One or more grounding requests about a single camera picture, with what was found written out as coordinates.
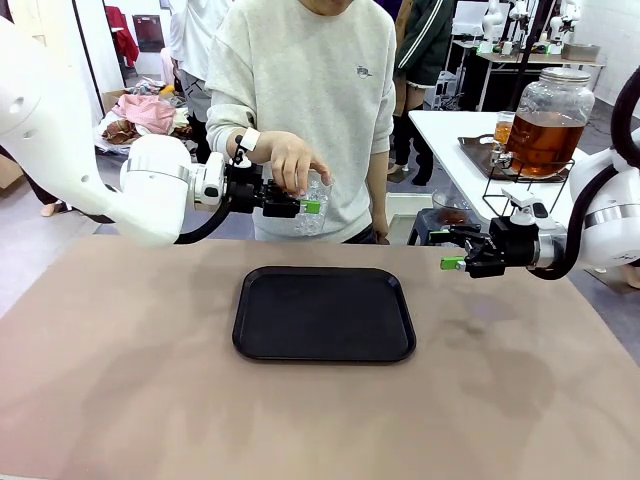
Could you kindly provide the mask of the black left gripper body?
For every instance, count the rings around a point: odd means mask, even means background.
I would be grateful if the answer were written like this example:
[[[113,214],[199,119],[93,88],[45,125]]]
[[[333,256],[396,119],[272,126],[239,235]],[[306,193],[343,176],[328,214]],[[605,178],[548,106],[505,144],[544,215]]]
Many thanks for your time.
[[[263,178],[263,167],[250,163],[247,167],[228,164],[225,167],[226,194],[229,211],[252,213],[256,208],[273,206],[270,187]]]

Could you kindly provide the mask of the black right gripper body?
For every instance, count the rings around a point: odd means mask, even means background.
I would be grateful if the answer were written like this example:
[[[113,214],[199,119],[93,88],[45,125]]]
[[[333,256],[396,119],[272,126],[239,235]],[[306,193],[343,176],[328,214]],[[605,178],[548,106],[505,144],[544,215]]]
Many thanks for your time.
[[[538,240],[538,227],[515,224],[509,217],[491,220],[489,236],[493,244],[493,262],[490,276],[501,276],[509,267],[527,267],[532,264]]]

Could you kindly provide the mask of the person's right hand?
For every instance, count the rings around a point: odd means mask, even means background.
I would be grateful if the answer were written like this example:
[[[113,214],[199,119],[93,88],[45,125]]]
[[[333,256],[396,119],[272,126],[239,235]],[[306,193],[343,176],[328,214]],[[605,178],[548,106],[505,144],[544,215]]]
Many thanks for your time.
[[[304,140],[289,132],[261,133],[252,159],[257,163],[269,162],[275,183],[296,196],[306,194],[311,171],[320,175],[324,185],[332,184],[331,172],[321,156]]]

